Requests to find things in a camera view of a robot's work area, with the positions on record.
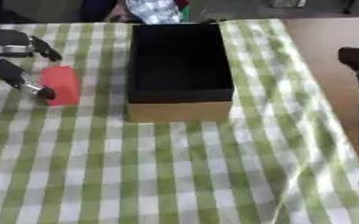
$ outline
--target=cardboard box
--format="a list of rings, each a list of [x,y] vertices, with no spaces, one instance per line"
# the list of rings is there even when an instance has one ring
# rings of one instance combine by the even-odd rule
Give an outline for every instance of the cardboard box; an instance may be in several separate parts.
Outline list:
[[[228,117],[234,85],[217,24],[138,25],[132,35],[131,122]]]

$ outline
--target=gingham tablecloth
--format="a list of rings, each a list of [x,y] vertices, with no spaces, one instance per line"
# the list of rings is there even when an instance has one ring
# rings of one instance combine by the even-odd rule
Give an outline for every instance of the gingham tablecloth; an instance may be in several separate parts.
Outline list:
[[[81,102],[47,108],[0,82],[0,223],[359,223],[359,160],[280,21],[221,24],[226,122],[126,122],[128,25],[3,28],[62,52]]]

